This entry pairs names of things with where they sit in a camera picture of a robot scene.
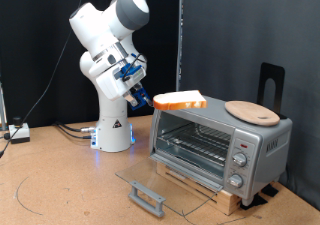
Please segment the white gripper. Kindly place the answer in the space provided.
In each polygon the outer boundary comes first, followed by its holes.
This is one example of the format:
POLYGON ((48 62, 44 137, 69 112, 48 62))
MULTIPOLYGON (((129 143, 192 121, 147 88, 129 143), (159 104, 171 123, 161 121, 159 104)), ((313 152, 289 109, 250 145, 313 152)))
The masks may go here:
POLYGON ((129 90, 145 76, 146 71, 141 65, 127 64, 123 67, 116 65, 101 74, 96 82, 109 100, 116 100, 123 96, 131 106, 136 107, 138 101, 129 90))

